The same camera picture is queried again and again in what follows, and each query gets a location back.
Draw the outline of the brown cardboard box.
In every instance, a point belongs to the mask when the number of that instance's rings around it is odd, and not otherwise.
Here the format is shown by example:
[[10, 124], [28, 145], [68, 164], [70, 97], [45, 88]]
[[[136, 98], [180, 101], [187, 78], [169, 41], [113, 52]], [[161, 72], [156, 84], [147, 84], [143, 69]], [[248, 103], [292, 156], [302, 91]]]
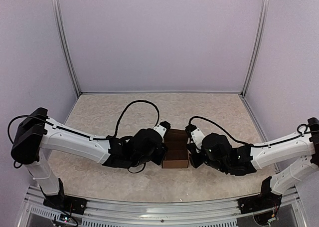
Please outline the brown cardboard box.
[[186, 169], [189, 165], [188, 135], [184, 130], [170, 129], [164, 138], [164, 144], [168, 148], [162, 162], [163, 169]]

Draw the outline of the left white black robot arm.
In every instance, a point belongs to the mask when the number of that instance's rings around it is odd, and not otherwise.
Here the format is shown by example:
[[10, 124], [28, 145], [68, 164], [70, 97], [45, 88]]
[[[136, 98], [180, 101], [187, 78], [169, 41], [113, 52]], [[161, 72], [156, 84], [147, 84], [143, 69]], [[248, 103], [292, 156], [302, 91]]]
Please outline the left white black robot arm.
[[38, 108], [22, 115], [16, 135], [11, 139], [11, 156], [25, 165], [45, 195], [63, 210], [70, 199], [63, 193], [62, 182], [54, 175], [43, 150], [56, 150], [94, 161], [110, 168], [131, 169], [151, 161], [161, 165], [167, 153], [164, 137], [170, 129], [167, 121], [153, 128], [140, 129], [134, 136], [95, 136], [69, 128], [48, 117], [47, 109]]

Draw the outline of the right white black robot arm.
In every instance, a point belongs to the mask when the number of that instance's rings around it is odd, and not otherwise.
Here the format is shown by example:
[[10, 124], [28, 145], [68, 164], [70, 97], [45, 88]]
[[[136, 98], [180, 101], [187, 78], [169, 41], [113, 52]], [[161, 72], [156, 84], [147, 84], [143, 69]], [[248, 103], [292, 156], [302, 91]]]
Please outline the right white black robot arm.
[[185, 131], [190, 139], [189, 159], [194, 168], [206, 164], [222, 173], [244, 176], [277, 162], [296, 158], [287, 168], [268, 177], [255, 205], [265, 209], [275, 196], [319, 169], [319, 121], [313, 117], [297, 127], [296, 132], [273, 141], [250, 144], [235, 139], [226, 130], [223, 134], [204, 135], [192, 123]]

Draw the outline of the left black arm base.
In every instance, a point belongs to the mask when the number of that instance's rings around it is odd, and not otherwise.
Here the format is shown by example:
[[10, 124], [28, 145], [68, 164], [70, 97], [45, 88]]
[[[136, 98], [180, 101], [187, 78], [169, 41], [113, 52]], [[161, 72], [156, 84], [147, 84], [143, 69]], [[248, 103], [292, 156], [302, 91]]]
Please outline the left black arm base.
[[47, 207], [51, 207], [62, 212], [69, 214], [84, 215], [87, 200], [80, 197], [69, 196], [64, 193], [63, 182], [58, 178], [59, 191], [56, 195], [46, 195], [42, 189], [42, 194], [45, 197], [43, 204]]

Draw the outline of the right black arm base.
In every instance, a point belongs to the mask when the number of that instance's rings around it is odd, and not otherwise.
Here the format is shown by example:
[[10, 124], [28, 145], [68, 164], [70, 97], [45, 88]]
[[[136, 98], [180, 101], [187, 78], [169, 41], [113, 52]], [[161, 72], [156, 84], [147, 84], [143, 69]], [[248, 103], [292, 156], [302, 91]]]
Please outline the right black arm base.
[[262, 182], [259, 194], [238, 199], [237, 202], [241, 214], [275, 208], [281, 205], [282, 194], [277, 195], [271, 192], [271, 179], [272, 177], [270, 176]]

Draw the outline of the front aluminium frame rail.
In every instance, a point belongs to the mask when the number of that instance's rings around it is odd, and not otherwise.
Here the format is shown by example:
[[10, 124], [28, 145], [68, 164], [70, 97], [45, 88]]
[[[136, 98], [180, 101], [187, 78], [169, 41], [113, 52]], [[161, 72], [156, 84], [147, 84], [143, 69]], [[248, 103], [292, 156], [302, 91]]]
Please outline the front aluminium frame rail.
[[88, 198], [77, 220], [62, 222], [60, 212], [43, 205], [38, 187], [30, 186], [16, 226], [71, 227], [256, 227], [258, 213], [242, 214], [237, 198], [179, 203], [138, 203]]

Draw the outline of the right aluminium corner post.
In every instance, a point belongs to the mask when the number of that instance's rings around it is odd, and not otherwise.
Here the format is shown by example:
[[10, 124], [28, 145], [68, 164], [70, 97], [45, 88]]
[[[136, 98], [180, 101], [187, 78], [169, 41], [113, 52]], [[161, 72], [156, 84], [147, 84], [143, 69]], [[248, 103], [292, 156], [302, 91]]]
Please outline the right aluminium corner post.
[[268, 12], [268, 7], [269, 7], [269, 1], [270, 0], [262, 0], [261, 3], [261, 10], [259, 14], [259, 20], [258, 20], [258, 25], [257, 25], [257, 31], [256, 31], [256, 36], [254, 40], [254, 45], [252, 49], [252, 54], [250, 57], [249, 61], [249, 67], [248, 71], [244, 80], [243, 88], [241, 91], [241, 96], [243, 99], [247, 96], [249, 86], [252, 81], [253, 73], [256, 67], [256, 62], [258, 59], [261, 43], [262, 43], [262, 38], [263, 38], [263, 33], [264, 33], [264, 28], [265, 28], [265, 23], [267, 19], [267, 12]]

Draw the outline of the aluminium corner post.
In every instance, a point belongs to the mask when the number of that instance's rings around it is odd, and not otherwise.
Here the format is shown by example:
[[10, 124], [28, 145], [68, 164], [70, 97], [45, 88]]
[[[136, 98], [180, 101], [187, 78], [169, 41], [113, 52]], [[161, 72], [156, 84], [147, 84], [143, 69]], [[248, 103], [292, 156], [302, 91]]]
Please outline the aluminium corner post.
[[72, 59], [71, 59], [71, 55], [70, 55], [70, 51], [69, 51], [69, 47], [68, 47], [68, 43], [67, 43], [60, 2], [59, 2], [59, 0], [51, 0], [51, 1], [52, 1], [55, 22], [56, 22], [56, 26], [57, 26], [57, 32], [58, 32], [63, 56], [64, 56], [64, 59], [66, 62], [67, 71], [69, 73], [74, 92], [75, 92], [77, 98], [79, 98], [81, 96], [82, 92], [80, 89], [78, 78], [77, 78], [76, 73], [75, 73], [75, 69], [73, 67], [73, 63], [72, 63]]
[[258, 59], [261, 43], [262, 43], [262, 38], [263, 38], [263, 33], [264, 33], [264, 28], [265, 28], [265, 23], [267, 19], [267, 12], [268, 12], [268, 7], [269, 7], [269, 1], [270, 0], [262, 0], [261, 3], [261, 10], [259, 14], [259, 20], [258, 20], [258, 25], [257, 25], [257, 31], [256, 31], [256, 36], [254, 40], [254, 45], [252, 49], [252, 54], [250, 57], [249, 61], [249, 67], [248, 71], [244, 80], [243, 88], [241, 91], [241, 96], [243, 99], [247, 96], [249, 86], [252, 81], [253, 73], [256, 67], [256, 62]]

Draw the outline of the left aluminium corner post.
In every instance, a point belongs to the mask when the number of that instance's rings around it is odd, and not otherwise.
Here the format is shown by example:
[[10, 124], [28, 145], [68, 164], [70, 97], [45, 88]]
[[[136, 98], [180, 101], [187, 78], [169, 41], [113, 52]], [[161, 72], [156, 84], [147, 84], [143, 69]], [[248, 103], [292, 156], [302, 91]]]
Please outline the left aluminium corner post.
[[51, 0], [51, 1], [52, 1], [55, 22], [56, 22], [56, 26], [57, 26], [57, 32], [58, 32], [63, 56], [64, 56], [64, 59], [66, 62], [67, 71], [69, 73], [74, 92], [75, 92], [77, 98], [79, 98], [81, 96], [82, 92], [80, 89], [78, 78], [77, 78], [76, 73], [75, 73], [75, 69], [73, 67], [73, 63], [72, 63], [72, 59], [71, 59], [71, 55], [70, 55], [70, 51], [69, 51], [69, 47], [68, 47], [68, 43], [67, 43], [60, 2], [59, 2], [59, 0]]

